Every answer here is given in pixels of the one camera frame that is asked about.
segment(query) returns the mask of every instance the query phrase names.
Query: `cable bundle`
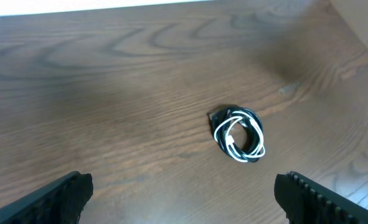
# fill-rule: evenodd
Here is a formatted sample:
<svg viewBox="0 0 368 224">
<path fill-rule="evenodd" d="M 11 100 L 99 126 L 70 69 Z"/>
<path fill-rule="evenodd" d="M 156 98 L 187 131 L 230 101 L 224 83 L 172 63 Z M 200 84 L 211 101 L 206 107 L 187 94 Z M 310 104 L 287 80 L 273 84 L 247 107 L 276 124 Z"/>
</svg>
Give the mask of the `cable bundle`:
<svg viewBox="0 0 368 224">
<path fill-rule="evenodd" d="M 232 127 L 239 123 L 246 130 L 250 145 L 241 149 L 229 134 Z M 229 106 L 211 117 L 214 139 L 226 155 L 239 162 L 257 162 L 265 155 L 263 125 L 260 118 L 250 109 Z"/>
</svg>

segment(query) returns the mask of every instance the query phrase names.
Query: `brown wooden surface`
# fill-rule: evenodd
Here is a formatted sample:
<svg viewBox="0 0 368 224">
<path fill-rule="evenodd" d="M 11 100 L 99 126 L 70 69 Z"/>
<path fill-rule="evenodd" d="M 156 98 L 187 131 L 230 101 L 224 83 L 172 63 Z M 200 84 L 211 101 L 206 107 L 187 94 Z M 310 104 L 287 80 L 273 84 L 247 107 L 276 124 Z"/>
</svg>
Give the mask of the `brown wooden surface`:
<svg viewBox="0 0 368 224">
<path fill-rule="evenodd" d="M 207 112 L 262 117 L 227 157 Z M 368 51 L 327 0 L 213 1 L 0 18 L 0 207 L 78 170 L 81 223 L 287 223 L 277 173 L 368 208 Z"/>
</svg>

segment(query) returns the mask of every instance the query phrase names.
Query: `black cable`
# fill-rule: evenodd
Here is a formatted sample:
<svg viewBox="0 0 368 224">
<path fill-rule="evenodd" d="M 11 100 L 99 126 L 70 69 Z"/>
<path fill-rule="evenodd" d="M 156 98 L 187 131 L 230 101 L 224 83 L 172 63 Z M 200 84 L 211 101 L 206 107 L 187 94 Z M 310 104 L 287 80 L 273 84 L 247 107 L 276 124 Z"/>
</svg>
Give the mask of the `black cable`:
<svg viewBox="0 0 368 224">
<path fill-rule="evenodd" d="M 229 135 L 232 123 L 240 123 L 248 136 L 248 146 L 244 149 L 239 148 L 231 135 Z M 265 153 L 263 145 L 263 125 L 260 118 L 254 111 L 239 106 L 229 106 L 218 111 L 211 117 L 212 134 L 218 142 L 221 150 L 226 155 L 234 158 L 239 162 L 257 162 L 259 157 Z"/>
</svg>

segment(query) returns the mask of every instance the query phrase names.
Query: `white wire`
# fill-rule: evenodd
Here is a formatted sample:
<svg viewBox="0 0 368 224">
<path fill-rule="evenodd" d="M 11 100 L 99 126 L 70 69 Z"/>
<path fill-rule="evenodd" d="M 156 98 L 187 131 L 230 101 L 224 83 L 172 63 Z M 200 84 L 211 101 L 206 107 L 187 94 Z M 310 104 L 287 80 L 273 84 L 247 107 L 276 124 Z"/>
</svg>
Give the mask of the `white wire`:
<svg viewBox="0 0 368 224">
<path fill-rule="evenodd" d="M 260 158 L 260 157 L 263 157 L 265 155 L 265 147 L 264 147 L 264 135 L 263 135 L 263 132 L 261 131 L 261 128 L 260 126 L 258 125 L 258 123 L 254 120 L 254 118 L 252 116 L 250 116 L 249 114 L 247 113 L 244 113 L 243 111 L 234 111 L 232 112 L 233 114 L 236 113 L 236 114 L 242 114 L 242 115 L 245 115 L 246 117 L 249 118 L 250 120 L 250 124 L 252 125 L 252 127 L 254 128 L 254 130 L 257 132 L 258 136 L 259 136 L 259 142 L 256 146 L 256 148 L 249 154 L 244 154 L 243 156 L 247 157 L 247 158 L 252 158 L 252 159 L 255 159 L 255 158 Z M 215 141 L 218 142 L 217 140 L 217 132 L 218 130 L 223 126 L 225 125 L 226 123 L 228 122 L 231 122 L 231 120 L 233 119 L 236 119 L 234 122 L 232 122 L 230 124 L 230 126 L 228 127 L 226 133 L 225 133 L 225 146 L 227 147 L 227 150 L 228 150 L 228 153 L 229 155 L 234 158 L 236 161 L 239 161 L 239 162 L 248 162 L 247 160 L 245 159 L 241 159 L 240 158 L 240 154 L 236 151 L 233 143 L 229 143 L 227 141 L 227 138 L 229 137 L 229 132 L 230 130 L 232 129 L 232 127 L 238 123 L 239 121 L 241 121 L 243 119 L 243 117 L 241 116 L 233 116 L 229 119 L 226 119 L 223 123 L 221 123 L 220 125 L 218 125 L 218 127 L 215 129 L 214 131 L 214 139 Z"/>
</svg>

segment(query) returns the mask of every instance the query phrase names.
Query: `wooden table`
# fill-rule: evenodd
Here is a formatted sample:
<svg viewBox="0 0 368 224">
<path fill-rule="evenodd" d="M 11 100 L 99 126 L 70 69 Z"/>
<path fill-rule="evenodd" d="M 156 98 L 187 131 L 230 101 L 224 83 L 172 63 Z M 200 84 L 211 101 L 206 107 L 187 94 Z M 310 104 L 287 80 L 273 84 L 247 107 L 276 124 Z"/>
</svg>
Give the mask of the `wooden table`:
<svg viewBox="0 0 368 224">
<path fill-rule="evenodd" d="M 255 110 L 267 154 L 227 157 L 207 112 Z M 91 173 L 81 223 L 288 223 L 277 173 L 368 208 L 368 50 L 327 0 L 0 17 L 0 207 Z"/>
</svg>

